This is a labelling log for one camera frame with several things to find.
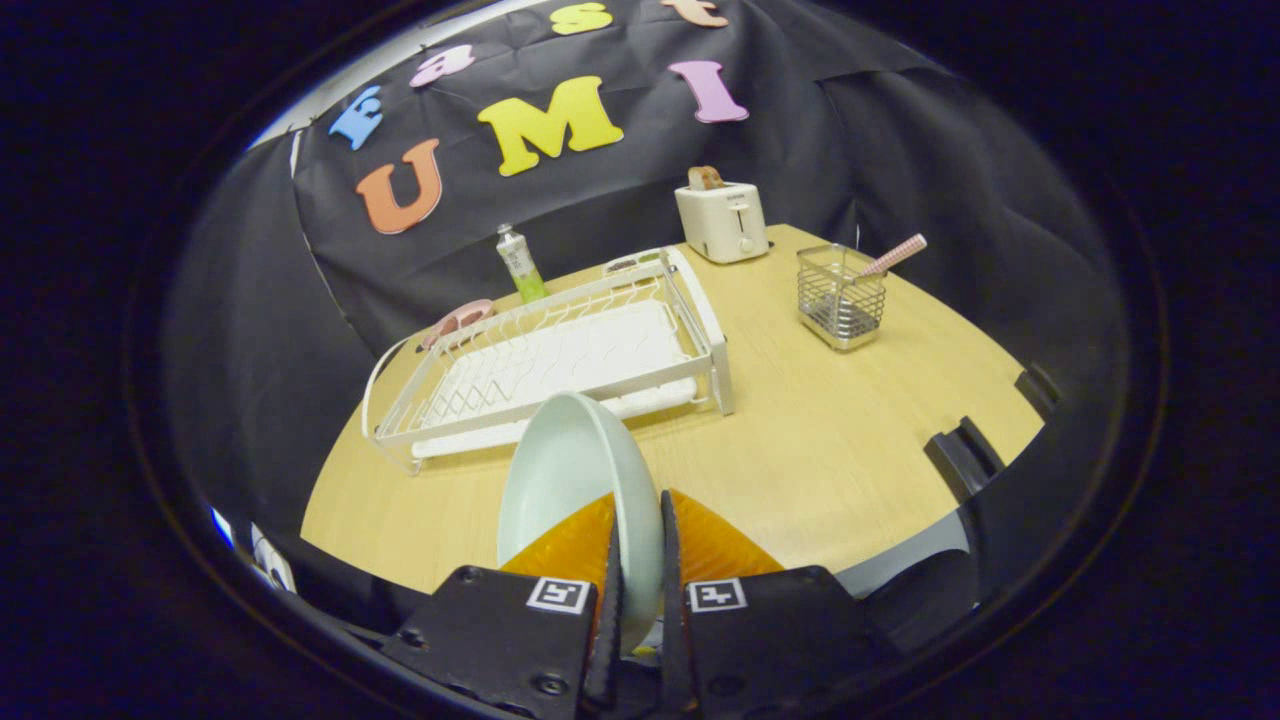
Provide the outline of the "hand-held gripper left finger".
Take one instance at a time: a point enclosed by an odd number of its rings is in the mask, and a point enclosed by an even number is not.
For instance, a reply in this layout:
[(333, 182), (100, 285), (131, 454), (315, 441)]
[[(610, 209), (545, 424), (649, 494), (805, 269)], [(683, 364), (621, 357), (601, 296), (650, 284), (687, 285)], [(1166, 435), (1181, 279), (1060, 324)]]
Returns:
[(502, 569), (456, 569), (381, 652), (503, 712), (598, 714), (616, 702), (622, 589), (614, 498), (603, 495)]

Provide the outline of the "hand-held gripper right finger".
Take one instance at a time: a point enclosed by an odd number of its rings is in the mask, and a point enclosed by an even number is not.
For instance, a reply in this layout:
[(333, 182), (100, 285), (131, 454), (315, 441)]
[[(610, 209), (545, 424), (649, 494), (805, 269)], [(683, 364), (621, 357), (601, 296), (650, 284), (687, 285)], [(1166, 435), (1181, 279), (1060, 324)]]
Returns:
[(878, 682), (901, 655), (818, 566), (685, 582), (686, 532), (660, 496), (666, 597), (662, 719), (797, 719)]

